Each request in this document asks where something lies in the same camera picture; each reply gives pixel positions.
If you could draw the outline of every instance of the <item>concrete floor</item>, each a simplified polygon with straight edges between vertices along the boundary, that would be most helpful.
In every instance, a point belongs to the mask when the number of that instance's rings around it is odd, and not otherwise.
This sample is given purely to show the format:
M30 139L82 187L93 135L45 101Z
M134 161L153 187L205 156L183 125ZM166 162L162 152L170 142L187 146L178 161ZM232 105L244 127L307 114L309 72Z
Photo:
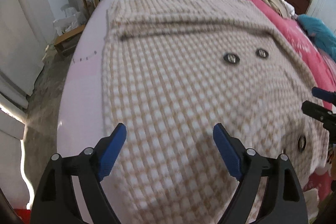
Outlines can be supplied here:
M58 109L71 59L72 54L63 59L54 47L48 49L28 99L25 173L35 192L50 156L56 153Z

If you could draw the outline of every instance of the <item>mattress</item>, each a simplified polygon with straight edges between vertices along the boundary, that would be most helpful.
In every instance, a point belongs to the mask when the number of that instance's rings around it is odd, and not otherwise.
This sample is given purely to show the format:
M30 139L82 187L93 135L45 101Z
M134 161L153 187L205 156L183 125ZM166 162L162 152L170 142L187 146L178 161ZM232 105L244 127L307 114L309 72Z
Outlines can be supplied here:
M102 0L93 12L71 60L58 114L57 150L62 157L79 154L94 147L105 137L102 116L101 63L107 33L106 11L113 0ZM113 210L122 223L129 223L125 207L115 198L113 170L101 185ZM73 186L83 220L92 223L78 178Z

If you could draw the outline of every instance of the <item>metal screw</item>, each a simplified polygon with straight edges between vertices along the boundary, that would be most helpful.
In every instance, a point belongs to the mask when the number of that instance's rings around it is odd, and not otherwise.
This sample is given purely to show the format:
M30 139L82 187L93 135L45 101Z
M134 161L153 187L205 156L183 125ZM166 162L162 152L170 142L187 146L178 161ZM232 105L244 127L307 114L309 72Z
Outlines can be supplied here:
M252 148L247 149L246 152L247 152L250 156L254 156L254 155L255 155L255 150L252 149Z
M52 156L51 156L51 159L52 160L58 160L58 158L59 158L59 155L56 153L56 154L53 154Z
M281 154L280 158L284 161L288 160L288 156L286 154Z
M91 155L92 153L93 153L93 148L92 147L85 148L85 150L84 150L85 155Z

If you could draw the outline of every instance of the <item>beige and white checkered fabric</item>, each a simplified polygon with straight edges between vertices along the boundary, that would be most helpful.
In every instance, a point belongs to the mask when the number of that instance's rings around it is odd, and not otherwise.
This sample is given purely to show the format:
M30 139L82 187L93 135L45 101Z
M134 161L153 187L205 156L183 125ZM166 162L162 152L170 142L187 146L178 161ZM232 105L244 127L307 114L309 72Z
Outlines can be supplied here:
M301 185L325 162L328 134L300 110L304 100L320 103L314 79L248 1L119 0L108 16L105 126L107 134L118 122L127 127L113 172L132 223L218 222L237 187L212 139L218 122L261 155L285 148ZM226 52L240 63L226 63Z

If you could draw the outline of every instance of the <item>teal pillow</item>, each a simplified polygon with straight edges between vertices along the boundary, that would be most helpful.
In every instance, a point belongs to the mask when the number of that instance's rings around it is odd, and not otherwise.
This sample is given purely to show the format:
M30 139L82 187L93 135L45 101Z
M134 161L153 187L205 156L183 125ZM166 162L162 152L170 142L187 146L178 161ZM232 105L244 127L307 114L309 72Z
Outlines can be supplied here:
M328 53L336 62L336 36L323 21L305 14L299 15L297 20L316 47Z

